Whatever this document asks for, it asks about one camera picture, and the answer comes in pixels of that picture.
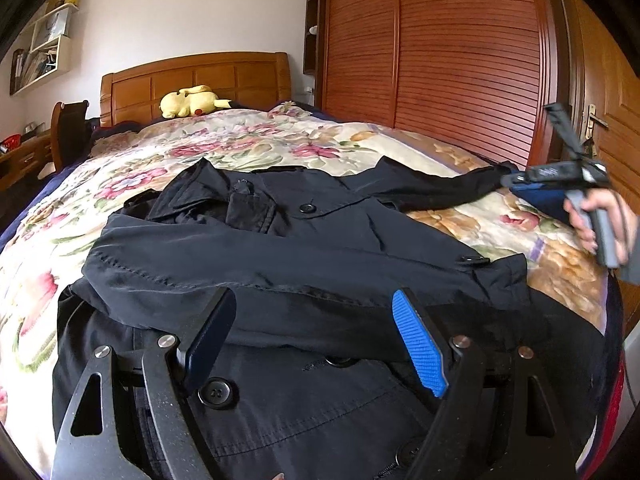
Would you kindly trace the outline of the person's right hand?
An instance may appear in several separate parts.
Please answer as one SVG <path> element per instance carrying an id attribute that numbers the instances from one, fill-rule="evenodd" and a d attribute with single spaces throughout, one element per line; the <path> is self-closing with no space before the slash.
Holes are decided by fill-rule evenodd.
<path id="1" fill-rule="evenodd" d="M 639 217 L 620 194 L 605 188 L 592 188 L 587 191 L 578 207 L 575 207 L 567 198 L 564 202 L 564 209 L 568 213 L 570 225 L 576 231 L 580 244 L 592 254 L 598 248 L 597 235 L 582 216 L 588 212 L 603 209 L 612 224 L 618 262 L 627 264 L 630 261 L 634 253 L 634 246 L 636 246 Z"/>

